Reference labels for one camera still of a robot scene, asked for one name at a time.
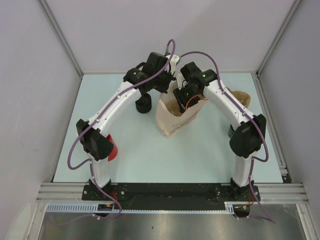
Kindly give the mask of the beige paper takeout bag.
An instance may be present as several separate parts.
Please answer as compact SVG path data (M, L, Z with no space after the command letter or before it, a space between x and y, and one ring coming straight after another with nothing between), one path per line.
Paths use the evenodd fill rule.
M197 117L199 111L203 108L203 106L207 102L205 98L200 99L197 104L191 107L188 107L187 110L198 110L198 113L192 115L191 117L173 116L167 110L166 103L169 102L170 100L176 100L173 94L173 90L175 90L177 87L178 85L176 82L171 83L169 85L167 93L160 94L157 107L156 107L155 124L167 139L170 139L183 127L191 123Z

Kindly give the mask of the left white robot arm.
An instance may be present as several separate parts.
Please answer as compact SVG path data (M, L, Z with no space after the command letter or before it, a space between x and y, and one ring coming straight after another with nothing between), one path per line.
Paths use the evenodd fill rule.
M166 93L179 61L175 54L150 53L147 61L127 71L115 94L94 116L76 123L79 142L89 156L93 194L98 199L105 200L111 193L108 162L116 148L110 136L112 124L131 103L148 99L149 91Z

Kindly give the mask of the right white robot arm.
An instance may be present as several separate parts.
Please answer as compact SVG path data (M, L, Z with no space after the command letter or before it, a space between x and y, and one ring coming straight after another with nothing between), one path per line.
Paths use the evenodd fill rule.
M234 133L229 140L229 146L236 160L230 190L226 195L242 201L248 196L253 185L251 163L265 143L266 118L262 114L253 114L243 106L218 80L212 69L202 71L194 62L190 62L181 68L176 79L178 88L173 90L173 94L181 112L206 98L230 121Z

